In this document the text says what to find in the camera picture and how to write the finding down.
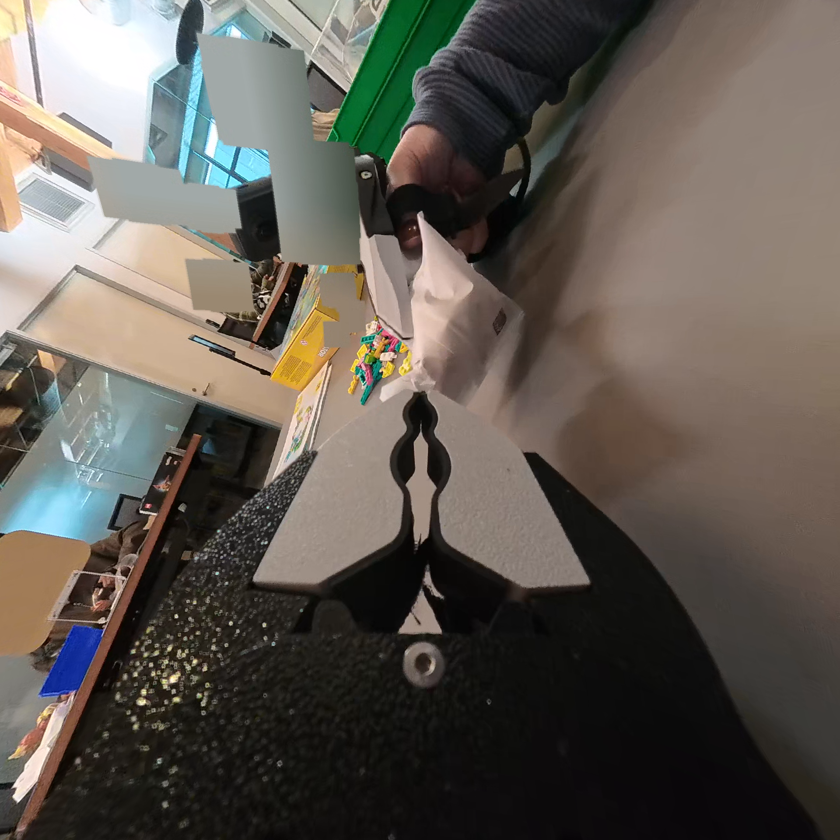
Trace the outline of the yellow lego box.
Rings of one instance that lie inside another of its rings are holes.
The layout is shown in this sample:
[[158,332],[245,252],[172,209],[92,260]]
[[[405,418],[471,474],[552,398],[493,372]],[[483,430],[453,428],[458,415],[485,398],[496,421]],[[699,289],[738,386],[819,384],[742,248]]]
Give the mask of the yellow lego box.
[[362,265],[313,266],[301,284],[282,343],[269,378],[293,391],[301,391],[336,349],[359,327],[339,307],[364,314],[361,289]]

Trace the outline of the blue plastic bin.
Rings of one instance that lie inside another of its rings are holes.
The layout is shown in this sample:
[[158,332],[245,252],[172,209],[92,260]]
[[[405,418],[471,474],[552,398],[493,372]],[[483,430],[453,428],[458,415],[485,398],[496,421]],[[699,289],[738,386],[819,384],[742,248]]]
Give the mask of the blue plastic bin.
[[98,650],[102,634],[99,626],[73,626],[38,696],[63,697],[78,691]]

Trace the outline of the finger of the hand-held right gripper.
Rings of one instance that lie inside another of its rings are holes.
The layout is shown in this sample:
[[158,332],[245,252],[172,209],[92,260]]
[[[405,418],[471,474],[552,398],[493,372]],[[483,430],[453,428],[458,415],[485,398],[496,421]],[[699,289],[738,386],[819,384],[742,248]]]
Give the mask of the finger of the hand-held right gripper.
[[411,262],[396,236],[361,230],[360,257],[376,317],[399,339],[413,338]]

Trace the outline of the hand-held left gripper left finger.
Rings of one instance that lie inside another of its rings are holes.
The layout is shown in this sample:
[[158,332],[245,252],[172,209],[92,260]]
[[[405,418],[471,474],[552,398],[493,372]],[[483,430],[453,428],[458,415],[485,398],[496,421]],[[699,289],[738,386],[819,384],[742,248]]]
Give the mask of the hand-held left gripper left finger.
[[406,483],[421,405],[419,394],[396,394],[317,447],[257,567],[256,587],[326,595],[413,585],[419,572]]

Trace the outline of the white door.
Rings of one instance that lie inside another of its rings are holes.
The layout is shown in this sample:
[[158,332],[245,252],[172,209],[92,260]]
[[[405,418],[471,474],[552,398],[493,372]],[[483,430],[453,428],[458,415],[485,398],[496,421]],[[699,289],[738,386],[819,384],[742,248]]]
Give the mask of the white door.
[[269,370],[273,358],[193,316],[89,269],[75,267],[16,328],[47,349],[160,385],[281,428],[297,394],[188,340],[197,334]]

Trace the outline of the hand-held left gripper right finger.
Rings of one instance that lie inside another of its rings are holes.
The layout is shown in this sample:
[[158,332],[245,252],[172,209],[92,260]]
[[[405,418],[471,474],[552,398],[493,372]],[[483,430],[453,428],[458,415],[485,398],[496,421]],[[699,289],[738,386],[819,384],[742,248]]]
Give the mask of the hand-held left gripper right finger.
[[429,537],[462,568],[515,595],[582,591],[589,575],[525,455],[441,394],[426,394],[428,453],[438,458]]

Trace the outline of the black tripod stand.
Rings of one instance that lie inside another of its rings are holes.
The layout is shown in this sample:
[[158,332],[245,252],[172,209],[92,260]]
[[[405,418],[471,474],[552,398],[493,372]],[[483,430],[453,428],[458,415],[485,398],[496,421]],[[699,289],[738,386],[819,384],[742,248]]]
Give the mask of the black tripod stand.
[[246,362],[245,360],[239,359],[239,357],[237,357],[237,354],[234,350],[229,349],[229,348],[227,348],[227,347],[225,347],[221,344],[210,341],[209,339],[205,339],[204,337],[199,336],[197,334],[189,335],[188,340],[193,342],[193,343],[196,343],[200,346],[203,346],[205,349],[209,350],[210,353],[212,353],[212,354],[219,355],[219,356],[224,357],[225,359],[227,359],[229,361],[232,361],[232,362],[240,364],[244,367],[247,367],[250,370],[257,371],[261,375],[271,376],[271,371],[269,371],[267,369],[264,369],[264,368],[261,368],[261,367],[255,365],[255,364],[251,364],[249,362]]

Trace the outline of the person's right forearm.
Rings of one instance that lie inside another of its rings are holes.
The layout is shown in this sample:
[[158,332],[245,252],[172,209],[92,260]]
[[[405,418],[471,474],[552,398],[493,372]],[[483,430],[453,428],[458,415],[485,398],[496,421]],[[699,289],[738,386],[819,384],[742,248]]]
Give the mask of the person's right forearm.
[[411,130],[435,131],[490,178],[545,104],[561,102],[574,73],[641,11],[638,1],[482,1],[413,80]]

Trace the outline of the dark lego box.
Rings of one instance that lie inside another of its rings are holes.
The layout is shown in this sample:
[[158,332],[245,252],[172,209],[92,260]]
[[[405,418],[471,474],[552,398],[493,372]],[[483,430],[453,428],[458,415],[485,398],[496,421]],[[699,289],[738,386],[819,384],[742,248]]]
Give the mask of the dark lego box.
[[154,472],[149,489],[142,498],[139,513],[145,517],[155,516],[161,511],[163,502],[172,488],[175,474],[180,468],[185,455],[184,449],[168,449]]

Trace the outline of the tan rounded board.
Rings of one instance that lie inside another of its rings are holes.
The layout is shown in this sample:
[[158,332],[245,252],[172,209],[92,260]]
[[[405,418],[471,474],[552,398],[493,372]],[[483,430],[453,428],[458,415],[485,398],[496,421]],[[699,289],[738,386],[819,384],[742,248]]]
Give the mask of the tan rounded board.
[[25,656],[44,643],[71,576],[90,557],[87,542],[31,531],[1,537],[1,656]]

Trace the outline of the wooden desk with black legs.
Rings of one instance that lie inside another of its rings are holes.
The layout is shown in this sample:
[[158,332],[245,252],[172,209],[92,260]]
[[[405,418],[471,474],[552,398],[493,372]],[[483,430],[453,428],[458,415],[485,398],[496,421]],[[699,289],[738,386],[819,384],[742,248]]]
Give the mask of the wooden desk with black legs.
[[286,261],[281,261],[277,265],[275,286],[270,293],[266,308],[262,312],[261,318],[255,327],[253,339],[249,344],[250,349],[255,350],[258,347],[262,347],[262,343],[267,340],[267,336],[271,332],[272,323],[276,319],[275,316],[280,309],[282,297],[295,267],[295,263],[289,263]]
[[93,655],[84,680],[76,692],[66,718],[58,732],[56,742],[49,752],[38,780],[28,795],[26,807],[17,821],[12,838],[25,838],[60,776],[62,767],[69,762],[70,746],[81,727],[92,699],[96,696],[102,681],[108,681],[114,672],[115,663],[123,657],[121,646],[130,644],[141,615],[145,609],[160,568],[165,565],[165,545],[169,532],[175,524],[182,494],[187,480],[193,476],[196,458],[200,454],[203,437],[194,434],[185,448],[182,462],[172,479],[159,513],[149,530],[133,570],[124,584],[119,598],[112,606],[108,624],[103,630],[101,642]]

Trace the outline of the white printed paper bag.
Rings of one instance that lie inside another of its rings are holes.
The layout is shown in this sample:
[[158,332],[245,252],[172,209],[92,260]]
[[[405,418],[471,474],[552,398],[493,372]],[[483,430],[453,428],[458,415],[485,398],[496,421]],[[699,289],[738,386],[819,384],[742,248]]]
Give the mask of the white printed paper bag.
[[467,406],[511,360],[522,337],[523,312],[422,214],[417,220],[422,259],[412,285],[411,370],[384,383],[380,400],[438,392]]

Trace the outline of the person's right hand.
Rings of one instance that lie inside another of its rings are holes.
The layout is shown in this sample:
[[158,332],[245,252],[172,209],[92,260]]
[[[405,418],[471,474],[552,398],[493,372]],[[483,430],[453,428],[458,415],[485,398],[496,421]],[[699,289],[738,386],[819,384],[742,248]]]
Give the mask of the person's right hand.
[[[491,166],[490,177],[501,171],[512,142],[502,141],[501,163]],[[444,134],[425,124],[415,124],[403,132],[388,164],[387,174],[392,192],[396,188],[415,184],[431,193],[451,195],[459,201],[479,192],[489,177],[457,152]],[[404,216],[396,236],[406,254],[421,248],[423,242],[415,214]],[[448,241],[465,257],[472,259],[484,251],[488,238],[488,222],[482,218]]]

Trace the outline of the pile of colourful lego pieces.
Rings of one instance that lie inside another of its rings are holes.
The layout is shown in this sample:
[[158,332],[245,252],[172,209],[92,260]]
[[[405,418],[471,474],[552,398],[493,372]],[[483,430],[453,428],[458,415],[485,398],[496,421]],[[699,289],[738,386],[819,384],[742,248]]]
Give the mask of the pile of colourful lego pieces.
[[360,404],[368,403],[377,386],[389,377],[408,375],[413,370],[413,354],[407,342],[387,327],[379,317],[364,326],[350,367],[350,395],[357,395]]

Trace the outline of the black floor lamp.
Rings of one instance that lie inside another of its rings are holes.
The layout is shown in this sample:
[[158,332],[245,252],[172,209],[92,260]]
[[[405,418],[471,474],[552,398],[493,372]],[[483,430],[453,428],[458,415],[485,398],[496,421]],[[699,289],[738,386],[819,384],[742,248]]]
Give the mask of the black floor lamp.
[[182,10],[175,37],[175,57],[181,66],[189,66],[198,50],[198,36],[203,33],[204,6],[202,1],[187,1]]

